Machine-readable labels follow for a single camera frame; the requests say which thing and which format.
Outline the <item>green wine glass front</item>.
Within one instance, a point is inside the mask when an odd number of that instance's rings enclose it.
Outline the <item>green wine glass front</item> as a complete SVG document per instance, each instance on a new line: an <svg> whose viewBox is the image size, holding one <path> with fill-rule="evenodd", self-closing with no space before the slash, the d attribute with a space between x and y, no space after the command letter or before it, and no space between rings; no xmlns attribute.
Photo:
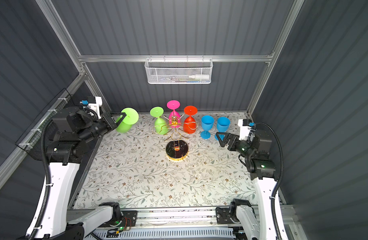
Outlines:
<svg viewBox="0 0 368 240"><path fill-rule="evenodd" d="M118 133L127 133L131 127L136 124L139 120L138 112L133 108L125 108L121 111L122 114L117 118L117 122L121 122L119 126L116 128Z"/></svg>

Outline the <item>green wine glass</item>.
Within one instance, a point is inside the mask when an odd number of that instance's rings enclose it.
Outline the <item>green wine glass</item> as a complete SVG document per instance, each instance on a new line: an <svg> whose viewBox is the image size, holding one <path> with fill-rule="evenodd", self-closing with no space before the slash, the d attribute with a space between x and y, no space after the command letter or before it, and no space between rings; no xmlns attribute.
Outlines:
<svg viewBox="0 0 368 240"><path fill-rule="evenodd" d="M155 118L154 130L159 135L168 133L166 120L162 117L164 109L162 107L154 107L150 110L150 115Z"/></svg>
<svg viewBox="0 0 368 240"><path fill-rule="evenodd" d="M117 118L117 122L121 122L119 126L116 128L118 133L127 133L131 127L136 124L139 120L138 112L133 108L125 108L121 111L122 114Z"/></svg>

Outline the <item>blue wine glass front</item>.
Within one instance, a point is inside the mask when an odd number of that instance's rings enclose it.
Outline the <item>blue wine glass front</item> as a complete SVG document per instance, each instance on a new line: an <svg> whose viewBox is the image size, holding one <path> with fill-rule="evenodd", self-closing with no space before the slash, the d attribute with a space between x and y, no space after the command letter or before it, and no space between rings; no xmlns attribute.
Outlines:
<svg viewBox="0 0 368 240"><path fill-rule="evenodd" d="M217 132L225 133L230 127L231 121L226 117L220 117L217 121Z"/></svg>

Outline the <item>blue wine glass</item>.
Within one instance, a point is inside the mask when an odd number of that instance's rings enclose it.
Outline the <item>blue wine glass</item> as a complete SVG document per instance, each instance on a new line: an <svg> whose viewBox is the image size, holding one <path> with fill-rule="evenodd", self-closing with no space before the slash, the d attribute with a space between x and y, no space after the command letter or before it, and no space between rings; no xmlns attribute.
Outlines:
<svg viewBox="0 0 368 240"><path fill-rule="evenodd" d="M202 128L201 137L205 140L211 137L210 130L214 125L214 118L212 116L206 115L202 117Z"/></svg>
<svg viewBox="0 0 368 240"><path fill-rule="evenodd" d="M220 117L217 121L217 132L225 133L230 127L231 121L226 117Z"/></svg>

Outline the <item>green wine glass back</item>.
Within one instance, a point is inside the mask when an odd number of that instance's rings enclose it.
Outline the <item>green wine glass back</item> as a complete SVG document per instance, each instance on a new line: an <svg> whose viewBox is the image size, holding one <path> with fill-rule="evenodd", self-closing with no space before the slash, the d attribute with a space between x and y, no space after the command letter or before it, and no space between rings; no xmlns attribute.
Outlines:
<svg viewBox="0 0 368 240"><path fill-rule="evenodd" d="M154 130L159 135L168 133L166 120L162 117L164 109L162 107L154 107L150 110L150 115L155 118Z"/></svg>

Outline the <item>magenta wine glass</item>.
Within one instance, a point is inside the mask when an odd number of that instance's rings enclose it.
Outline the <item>magenta wine glass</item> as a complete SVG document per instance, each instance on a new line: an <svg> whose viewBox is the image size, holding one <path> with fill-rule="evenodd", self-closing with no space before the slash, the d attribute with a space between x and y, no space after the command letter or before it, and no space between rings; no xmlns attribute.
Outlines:
<svg viewBox="0 0 368 240"><path fill-rule="evenodd" d="M181 115L176 111L180 107L180 102L177 100L171 100L167 103L167 107L172 110L172 112L169 114L169 126L172 129L176 129L180 127L180 118Z"/></svg>

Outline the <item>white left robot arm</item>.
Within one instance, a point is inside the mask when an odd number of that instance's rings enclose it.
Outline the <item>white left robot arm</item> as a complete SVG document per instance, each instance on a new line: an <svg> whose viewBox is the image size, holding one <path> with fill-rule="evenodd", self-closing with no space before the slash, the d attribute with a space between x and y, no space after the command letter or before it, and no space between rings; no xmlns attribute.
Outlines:
<svg viewBox="0 0 368 240"><path fill-rule="evenodd" d="M95 210L67 221L72 185L88 143L115 130L126 118L120 113L98 115L90 108L69 107L56 113L41 133L45 172L40 199L23 240L82 240L103 224L117 227L123 219L118 203L100 204Z"/></svg>

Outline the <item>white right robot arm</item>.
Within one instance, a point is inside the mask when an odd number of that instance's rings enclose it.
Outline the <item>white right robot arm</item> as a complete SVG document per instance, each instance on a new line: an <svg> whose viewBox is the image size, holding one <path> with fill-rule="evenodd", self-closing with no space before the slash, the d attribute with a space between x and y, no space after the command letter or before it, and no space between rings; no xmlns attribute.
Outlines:
<svg viewBox="0 0 368 240"><path fill-rule="evenodd" d="M249 240L286 240L288 235L281 212L277 184L280 176L270 160L271 137L263 130L240 138L218 132L221 147L239 153L239 159L250 173L258 198L259 214L248 200L233 199L230 207L216 208L219 224L241 224Z"/></svg>

